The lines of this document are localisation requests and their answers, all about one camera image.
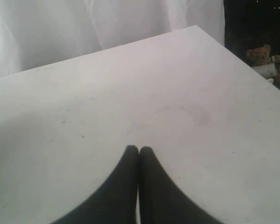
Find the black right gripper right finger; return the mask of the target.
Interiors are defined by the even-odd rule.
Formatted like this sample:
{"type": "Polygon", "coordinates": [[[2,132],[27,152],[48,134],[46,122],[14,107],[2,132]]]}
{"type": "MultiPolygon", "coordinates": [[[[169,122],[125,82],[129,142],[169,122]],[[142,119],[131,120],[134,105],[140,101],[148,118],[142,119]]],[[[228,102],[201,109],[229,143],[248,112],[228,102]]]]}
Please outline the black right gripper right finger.
{"type": "Polygon", "coordinates": [[[220,223],[176,186],[150,147],[140,150],[139,200],[142,224],[220,223]]]}

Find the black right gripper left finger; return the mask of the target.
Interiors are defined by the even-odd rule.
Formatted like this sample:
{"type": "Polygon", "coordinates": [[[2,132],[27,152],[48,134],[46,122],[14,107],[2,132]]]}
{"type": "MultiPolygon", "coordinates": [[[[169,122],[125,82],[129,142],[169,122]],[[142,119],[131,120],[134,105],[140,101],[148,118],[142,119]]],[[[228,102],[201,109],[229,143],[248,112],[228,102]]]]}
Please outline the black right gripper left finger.
{"type": "Polygon", "coordinates": [[[126,147],[105,182],[83,203],[55,224],[135,224],[139,150],[126,147]]]}

